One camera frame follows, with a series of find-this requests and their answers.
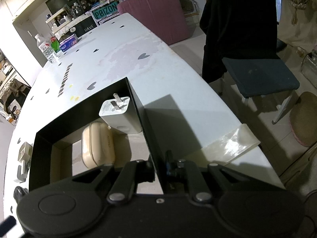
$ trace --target chair leg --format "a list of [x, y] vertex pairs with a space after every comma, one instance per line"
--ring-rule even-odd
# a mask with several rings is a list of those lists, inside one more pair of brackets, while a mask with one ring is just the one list
[[249, 101], [248, 98], [242, 97], [242, 103], [243, 103], [245, 106], [248, 105], [248, 101]]
[[292, 95], [293, 95], [293, 90], [290, 90], [287, 94], [287, 98], [284, 99], [283, 103], [281, 104], [281, 106], [277, 112], [277, 115], [273, 119], [272, 124], [276, 124], [280, 120], [283, 112], [285, 111], [287, 105], [289, 104], [289, 101], [292, 98]]
[[220, 91], [218, 92], [219, 96], [222, 96], [224, 90], [224, 74], [220, 78]]
[[278, 103], [278, 98], [277, 98], [277, 96], [276, 96], [276, 94], [272, 94], [273, 95], [273, 98], [274, 98], [274, 100], [276, 101], [276, 103], [277, 103], [277, 106], [276, 106], [276, 108], [277, 108], [277, 110], [279, 110], [280, 108], [281, 108], [281, 105], [279, 105]]

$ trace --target dark gray chair seat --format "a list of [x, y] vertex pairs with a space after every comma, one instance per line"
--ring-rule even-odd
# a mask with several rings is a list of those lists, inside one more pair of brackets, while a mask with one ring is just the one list
[[281, 59], [223, 58], [222, 62], [245, 98], [295, 90], [300, 86]]

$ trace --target black chair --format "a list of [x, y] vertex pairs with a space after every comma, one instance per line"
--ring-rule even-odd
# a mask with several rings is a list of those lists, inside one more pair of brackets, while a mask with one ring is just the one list
[[288, 91], [277, 123], [300, 84], [276, 54], [275, 0], [208, 0], [200, 27], [207, 35], [203, 79], [212, 82], [228, 71], [245, 105], [253, 96]]

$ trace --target beige earphone case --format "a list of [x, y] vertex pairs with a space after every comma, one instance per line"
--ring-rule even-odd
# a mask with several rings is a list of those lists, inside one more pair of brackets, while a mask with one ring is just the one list
[[94, 122], [86, 127], [82, 133], [81, 146], [82, 160], [87, 168], [114, 164], [114, 142], [107, 124]]

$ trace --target round cushion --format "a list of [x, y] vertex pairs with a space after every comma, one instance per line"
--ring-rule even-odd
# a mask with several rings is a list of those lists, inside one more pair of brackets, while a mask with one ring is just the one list
[[295, 139], [305, 147], [314, 145], [317, 141], [317, 97], [310, 92], [301, 94], [289, 118]]

